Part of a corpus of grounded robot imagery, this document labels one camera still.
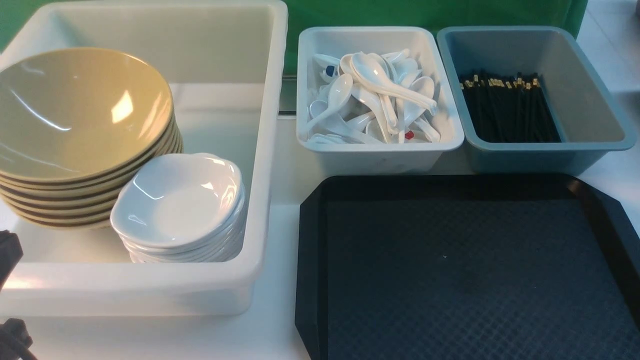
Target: serving tray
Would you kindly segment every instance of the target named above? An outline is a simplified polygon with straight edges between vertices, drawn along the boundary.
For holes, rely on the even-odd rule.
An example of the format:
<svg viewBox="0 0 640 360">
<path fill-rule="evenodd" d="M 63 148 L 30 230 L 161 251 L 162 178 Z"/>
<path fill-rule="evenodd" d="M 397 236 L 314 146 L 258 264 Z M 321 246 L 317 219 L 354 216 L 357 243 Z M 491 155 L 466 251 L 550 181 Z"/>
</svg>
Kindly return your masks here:
<svg viewBox="0 0 640 360">
<path fill-rule="evenodd" d="M 639 359 L 640 240 L 564 175 L 333 177 L 300 206 L 312 359 Z"/>
</svg>

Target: white container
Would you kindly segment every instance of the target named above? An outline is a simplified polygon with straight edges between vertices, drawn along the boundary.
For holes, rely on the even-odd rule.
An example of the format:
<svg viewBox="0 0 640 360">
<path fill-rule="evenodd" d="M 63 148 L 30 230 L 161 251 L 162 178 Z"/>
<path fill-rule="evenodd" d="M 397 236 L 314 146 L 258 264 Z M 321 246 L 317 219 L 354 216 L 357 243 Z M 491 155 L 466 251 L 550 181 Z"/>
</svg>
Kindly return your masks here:
<svg viewBox="0 0 640 360">
<path fill-rule="evenodd" d="M 0 313 L 229 315 L 246 311 L 267 236 L 287 8 L 275 0 L 88 1 L 35 13 L 0 69 L 43 51 L 95 46 L 131 53 L 172 86 L 186 152 L 236 163 L 250 196 L 244 246 L 224 263 L 133 264 L 111 229 L 54 231 L 0 202 L 0 229 L 24 257 L 0 295 Z"/>
<path fill-rule="evenodd" d="M 439 143 L 404 144 L 317 144 L 301 139 L 309 122 L 308 107 L 320 85 L 320 67 L 314 54 L 341 58 L 345 54 L 392 53 L 409 49 L 418 61 L 423 75 L 436 83 L 438 113 L 431 122 L 442 135 Z M 311 28 L 300 34 L 298 44 L 298 99 L 296 107 L 298 141 L 317 154 L 329 174 L 397 174 L 426 172 L 445 151 L 457 149 L 464 141 L 460 117 L 449 87 L 435 39 L 428 31 L 411 27 L 346 27 Z"/>
</svg>

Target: stack of bowls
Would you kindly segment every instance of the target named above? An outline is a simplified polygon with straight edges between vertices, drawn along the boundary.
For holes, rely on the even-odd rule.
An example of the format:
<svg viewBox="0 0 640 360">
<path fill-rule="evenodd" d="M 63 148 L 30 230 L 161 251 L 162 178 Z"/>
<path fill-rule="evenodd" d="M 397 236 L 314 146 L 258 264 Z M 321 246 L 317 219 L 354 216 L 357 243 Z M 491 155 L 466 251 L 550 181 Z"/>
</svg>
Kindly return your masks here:
<svg viewBox="0 0 640 360">
<path fill-rule="evenodd" d="M 168 83 L 118 51 L 43 53 L 0 72 L 0 197 L 58 229 L 109 224 L 146 162 L 182 152 Z"/>
<path fill-rule="evenodd" d="M 135 263 L 227 261 L 242 249 L 247 198 L 231 161 L 165 155 L 124 187 L 111 226 Z"/>
</svg>

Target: blue-gray container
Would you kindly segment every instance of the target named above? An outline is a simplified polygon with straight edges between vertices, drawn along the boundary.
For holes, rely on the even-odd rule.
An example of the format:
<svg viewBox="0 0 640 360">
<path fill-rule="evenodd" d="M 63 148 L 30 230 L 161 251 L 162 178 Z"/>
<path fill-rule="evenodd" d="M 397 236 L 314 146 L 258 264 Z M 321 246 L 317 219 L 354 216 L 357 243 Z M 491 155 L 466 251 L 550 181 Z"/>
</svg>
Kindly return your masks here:
<svg viewBox="0 0 640 360">
<path fill-rule="evenodd" d="M 573 37 L 547 26 L 445 28 L 438 46 L 476 172 L 578 175 L 609 151 L 636 143 L 632 126 Z M 490 143 L 478 137 L 458 81 L 473 70 L 541 74 L 561 143 Z"/>
</svg>

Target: black chopsticks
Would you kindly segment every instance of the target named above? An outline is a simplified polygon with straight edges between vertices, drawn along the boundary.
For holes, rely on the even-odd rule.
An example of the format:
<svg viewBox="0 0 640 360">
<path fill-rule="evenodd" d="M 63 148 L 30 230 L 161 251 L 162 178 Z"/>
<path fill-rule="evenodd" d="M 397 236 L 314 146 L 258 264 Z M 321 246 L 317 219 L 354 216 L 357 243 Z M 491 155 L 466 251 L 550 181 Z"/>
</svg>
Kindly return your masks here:
<svg viewBox="0 0 640 360">
<path fill-rule="evenodd" d="M 495 143 L 561 142 L 538 73 L 515 77 L 481 70 L 460 77 L 478 137 Z"/>
</svg>

